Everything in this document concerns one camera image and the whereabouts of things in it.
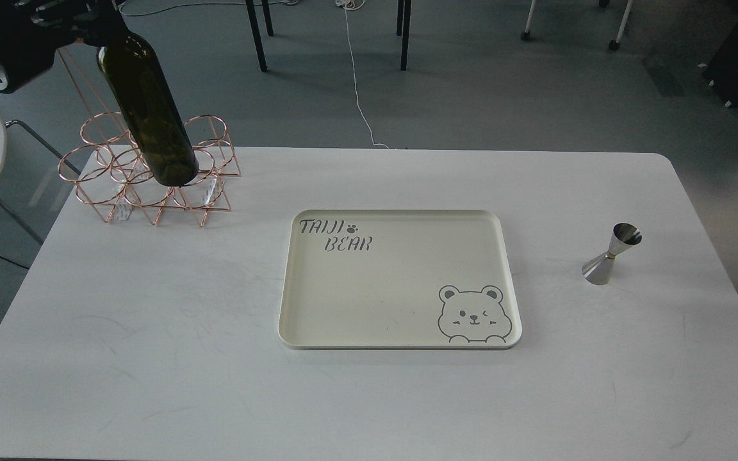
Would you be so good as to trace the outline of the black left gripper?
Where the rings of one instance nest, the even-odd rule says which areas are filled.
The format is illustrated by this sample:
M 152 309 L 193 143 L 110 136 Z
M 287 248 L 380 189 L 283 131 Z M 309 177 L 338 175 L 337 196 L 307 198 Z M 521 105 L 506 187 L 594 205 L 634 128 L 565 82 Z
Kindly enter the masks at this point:
M 100 46 L 115 30 L 115 1 L 0 1 L 0 90 L 49 70 L 61 47 Z

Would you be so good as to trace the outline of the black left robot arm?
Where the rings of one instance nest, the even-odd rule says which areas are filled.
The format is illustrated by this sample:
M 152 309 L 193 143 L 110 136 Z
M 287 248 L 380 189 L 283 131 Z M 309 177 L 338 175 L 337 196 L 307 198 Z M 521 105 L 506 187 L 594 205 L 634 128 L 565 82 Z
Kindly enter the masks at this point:
M 0 93 L 49 70 L 78 40 L 101 45 L 120 20 L 120 1 L 0 1 Z

